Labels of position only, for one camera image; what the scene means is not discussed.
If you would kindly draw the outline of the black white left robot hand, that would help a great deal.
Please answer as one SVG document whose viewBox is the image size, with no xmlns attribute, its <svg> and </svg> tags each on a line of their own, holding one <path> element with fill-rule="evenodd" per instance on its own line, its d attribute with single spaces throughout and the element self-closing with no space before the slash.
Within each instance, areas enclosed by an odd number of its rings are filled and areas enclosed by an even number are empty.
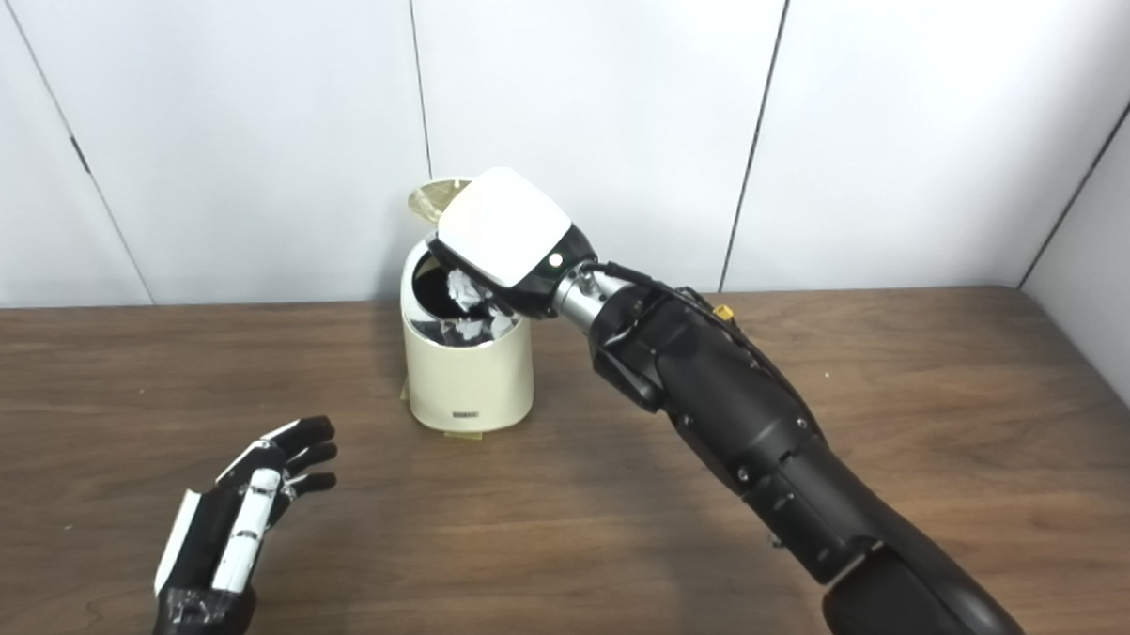
<svg viewBox="0 0 1130 635">
<path fill-rule="evenodd" d="M 245 635 L 266 534 L 301 496 L 334 488 L 332 420 L 299 418 L 252 440 L 207 492 L 186 489 L 153 579 L 150 635 Z"/>
</svg>

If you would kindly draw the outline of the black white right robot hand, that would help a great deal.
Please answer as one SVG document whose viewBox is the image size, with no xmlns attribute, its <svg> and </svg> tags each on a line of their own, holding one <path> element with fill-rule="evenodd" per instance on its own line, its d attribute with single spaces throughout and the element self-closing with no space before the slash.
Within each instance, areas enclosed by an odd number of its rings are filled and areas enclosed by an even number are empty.
<svg viewBox="0 0 1130 635">
<path fill-rule="evenodd" d="M 531 319 L 556 318 L 560 284 L 597 259 L 550 195 L 499 166 L 463 186 L 426 244 L 447 270 L 463 271 L 502 308 Z"/>
</svg>

